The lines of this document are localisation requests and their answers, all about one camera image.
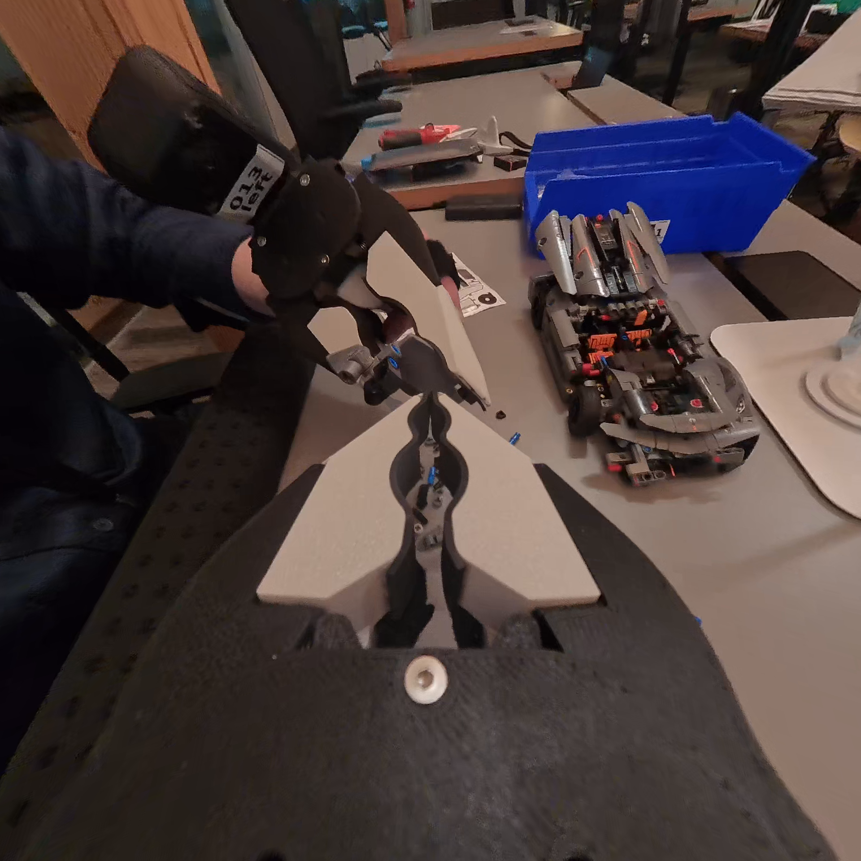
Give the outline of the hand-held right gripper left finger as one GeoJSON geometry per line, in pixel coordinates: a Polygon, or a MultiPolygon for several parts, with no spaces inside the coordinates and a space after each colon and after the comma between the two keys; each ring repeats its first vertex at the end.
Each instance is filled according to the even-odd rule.
{"type": "Polygon", "coordinates": [[[308,471],[313,485],[257,587],[260,602],[345,617],[379,647],[417,645],[434,608],[407,495],[433,405],[430,394],[410,398],[308,471]]]}

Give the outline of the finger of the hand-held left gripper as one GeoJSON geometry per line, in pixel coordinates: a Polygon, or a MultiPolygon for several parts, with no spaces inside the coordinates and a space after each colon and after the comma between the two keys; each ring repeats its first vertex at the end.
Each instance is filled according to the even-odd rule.
{"type": "Polygon", "coordinates": [[[462,374],[467,382],[484,384],[490,394],[461,314],[447,291],[432,283],[387,232],[370,247],[365,280],[378,296],[410,317],[413,331],[405,335],[419,336],[436,346],[451,370],[462,374]]]}
{"type": "Polygon", "coordinates": [[[357,321],[364,344],[393,344],[405,335],[403,309],[378,296],[363,274],[350,274],[338,285],[337,297],[357,321]]]}

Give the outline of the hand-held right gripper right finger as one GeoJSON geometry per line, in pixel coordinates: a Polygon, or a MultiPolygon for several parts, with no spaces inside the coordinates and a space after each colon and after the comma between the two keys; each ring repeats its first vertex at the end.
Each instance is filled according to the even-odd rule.
{"type": "Polygon", "coordinates": [[[446,394],[432,397],[444,515],[441,571],[458,648],[513,617],[597,604],[600,589],[531,458],[446,394]]]}

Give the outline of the dark grey lego fender assembly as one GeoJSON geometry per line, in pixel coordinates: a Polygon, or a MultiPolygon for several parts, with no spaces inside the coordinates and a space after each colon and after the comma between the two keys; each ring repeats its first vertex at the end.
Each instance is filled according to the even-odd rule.
{"type": "Polygon", "coordinates": [[[367,405],[377,406],[402,392],[407,396],[444,393],[457,403],[490,405],[484,384],[467,382],[451,370],[436,346],[408,334],[384,344],[376,354],[364,345],[329,353],[329,369],[347,384],[360,387],[367,405]]]}

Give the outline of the person's left forearm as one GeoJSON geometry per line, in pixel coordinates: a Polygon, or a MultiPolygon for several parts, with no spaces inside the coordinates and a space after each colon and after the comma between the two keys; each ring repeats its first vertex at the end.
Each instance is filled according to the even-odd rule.
{"type": "Polygon", "coordinates": [[[243,329],[265,315],[232,277],[250,237],[241,224],[159,206],[83,162],[45,155],[1,134],[2,326],[43,307],[78,309],[91,297],[178,308],[193,330],[243,329]]]}

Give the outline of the lego sticker sheet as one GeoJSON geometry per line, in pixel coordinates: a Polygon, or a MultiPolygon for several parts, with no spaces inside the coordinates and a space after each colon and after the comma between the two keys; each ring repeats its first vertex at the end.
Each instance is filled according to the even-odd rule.
{"type": "Polygon", "coordinates": [[[459,297],[463,317],[473,317],[491,308],[503,307],[506,304],[500,293],[485,283],[456,254],[451,256],[460,281],[459,297]]]}

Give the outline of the grey lego car model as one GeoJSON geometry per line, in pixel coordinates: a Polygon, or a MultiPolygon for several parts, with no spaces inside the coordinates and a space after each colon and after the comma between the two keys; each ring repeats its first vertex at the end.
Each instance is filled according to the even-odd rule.
{"type": "Polygon", "coordinates": [[[529,283],[531,322],[570,436],[606,438],[607,470],[632,487],[742,466],[761,431],[752,399],[669,300],[670,269],[644,210],[551,210],[535,245],[550,271],[529,283]]]}

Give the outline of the person's left hand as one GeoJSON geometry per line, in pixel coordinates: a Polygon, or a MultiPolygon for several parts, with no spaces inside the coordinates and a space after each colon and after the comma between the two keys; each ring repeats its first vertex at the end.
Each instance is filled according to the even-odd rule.
{"type": "MultiPolygon", "coordinates": [[[[426,232],[423,234],[433,257],[436,272],[440,275],[441,284],[446,289],[456,309],[460,311],[461,279],[454,258],[440,241],[431,239],[426,232]]],[[[269,291],[260,277],[253,271],[252,245],[249,239],[243,242],[234,253],[231,261],[231,277],[237,294],[247,307],[265,317],[274,317],[268,303],[269,291]]]]}

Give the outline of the black rectangular block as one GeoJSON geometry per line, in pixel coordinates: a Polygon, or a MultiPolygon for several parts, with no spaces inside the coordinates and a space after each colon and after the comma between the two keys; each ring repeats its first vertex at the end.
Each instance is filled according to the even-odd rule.
{"type": "Polygon", "coordinates": [[[464,195],[444,204],[446,221],[518,221],[522,218],[522,195],[464,195]]]}

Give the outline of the red and black tool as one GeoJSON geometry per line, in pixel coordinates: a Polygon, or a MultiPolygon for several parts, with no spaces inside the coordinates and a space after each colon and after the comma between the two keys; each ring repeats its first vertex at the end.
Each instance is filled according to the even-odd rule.
{"type": "Polygon", "coordinates": [[[436,125],[427,123],[417,127],[387,130],[381,134],[378,145],[382,152],[420,145],[436,145],[460,131],[461,126],[457,124],[436,125]]]}

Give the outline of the grey flat device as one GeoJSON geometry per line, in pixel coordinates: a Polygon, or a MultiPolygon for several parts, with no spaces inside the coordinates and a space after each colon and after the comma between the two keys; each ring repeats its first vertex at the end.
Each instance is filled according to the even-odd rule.
{"type": "Polygon", "coordinates": [[[363,158],[361,168],[377,178],[415,182],[462,173],[467,165],[481,163],[482,157],[481,146],[465,139],[383,150],[363,158]]]}

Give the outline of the black office chair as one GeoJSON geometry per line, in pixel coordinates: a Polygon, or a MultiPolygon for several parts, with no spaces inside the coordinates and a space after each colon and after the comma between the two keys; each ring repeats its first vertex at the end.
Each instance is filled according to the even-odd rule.
{"type": "Polygon", "coordinates": [[[401,113],[400,101],[383,96],[396,78],[372,73],[352,82],[339,2],[227,1],[226,7],[301,156],[339,160],[364,122],[401,113]]]}

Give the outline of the white plastic object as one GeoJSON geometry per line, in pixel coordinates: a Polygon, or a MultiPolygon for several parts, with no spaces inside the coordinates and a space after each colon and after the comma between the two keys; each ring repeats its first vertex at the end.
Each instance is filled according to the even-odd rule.
{"type": "Polygon", "coordinates": [[[532,150],[531,144],[511,132],[501,131],[494,115],[489,117],[485,125],[477,127],[472,139],[484,155],[492,157],[527,158],[532,150]]]}

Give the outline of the wooden background table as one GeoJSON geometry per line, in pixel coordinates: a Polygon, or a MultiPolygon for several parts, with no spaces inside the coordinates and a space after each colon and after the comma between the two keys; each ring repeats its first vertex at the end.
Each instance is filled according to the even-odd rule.
{"type": "Polygon", "coordinates": [[[407,73],[483,60],[532,57],[578,48],[583,38],[581,30],[545,19],[531,26],[510,27],[496,21],[450,27],[395,42],[382,59],[382,69],[407,73]]]}

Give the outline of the blue plastic bin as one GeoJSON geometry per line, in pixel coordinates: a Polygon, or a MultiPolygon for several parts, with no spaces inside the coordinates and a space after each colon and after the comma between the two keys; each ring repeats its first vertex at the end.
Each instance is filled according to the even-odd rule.
{"type": "Polygon", "coordinates": [[[523,217],[606,216],[638,204],[667,222],[663,253],[741,252],[814,163],[809,152],[744,113],[592,126],[535,136],[523,217]]]}

